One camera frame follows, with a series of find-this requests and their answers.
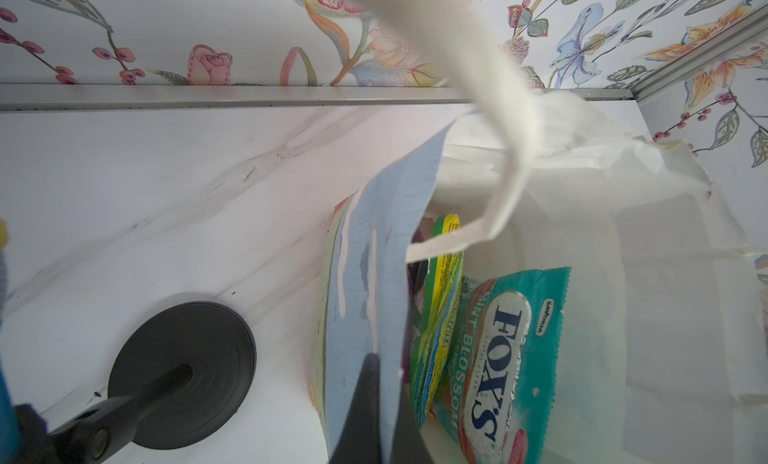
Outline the teal Fox's candy bag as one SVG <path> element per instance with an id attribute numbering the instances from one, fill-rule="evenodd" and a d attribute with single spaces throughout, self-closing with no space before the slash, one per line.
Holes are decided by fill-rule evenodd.
<path id="1" fill-rule="evenodd" d="M 431 413 L 469 463 L 536 463 L 555 399 L 570 268 L 461 284 Z"/>

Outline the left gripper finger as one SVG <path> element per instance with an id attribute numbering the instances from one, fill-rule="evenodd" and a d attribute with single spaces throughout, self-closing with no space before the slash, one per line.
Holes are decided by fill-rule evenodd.
<path id="1" fill-rule="evenodd" d="M 368 354 L 362 365 L 341 438 L 329 463 L 432 463 L 410 404 L 401 400 L 390 456 L 385 459 L 379 431 L 380 360 Z"/>

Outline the green Fox's candy bag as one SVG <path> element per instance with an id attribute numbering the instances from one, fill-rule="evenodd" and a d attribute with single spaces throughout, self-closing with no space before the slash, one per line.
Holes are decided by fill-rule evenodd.
<path id="1" fill-rule="evenodd" d="M 464 254 L 457 252 L 407 266 L 412 334 L 407 382 L 418 426 L 426 421 L 448 361 L 463 265 Z"/>

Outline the painted landscape paper bag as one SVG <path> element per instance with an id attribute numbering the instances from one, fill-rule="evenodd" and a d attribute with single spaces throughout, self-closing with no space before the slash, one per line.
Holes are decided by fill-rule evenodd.
<path id="1" fill-rule="evenodd" d="M 329 459 L 371 353 L 390 456 L 410 404 L 407 266 L 461 252 L 461 284 L 571 270 L 536 463 L 765 462 L 754 250 L 688 149 L 530 90 L 456 0 L 320 1 L 362 5 L 475 104 L 335 210 L 311 377 Z M 432 463 L 469 463 L 431 409 L 416 425 Z"/>

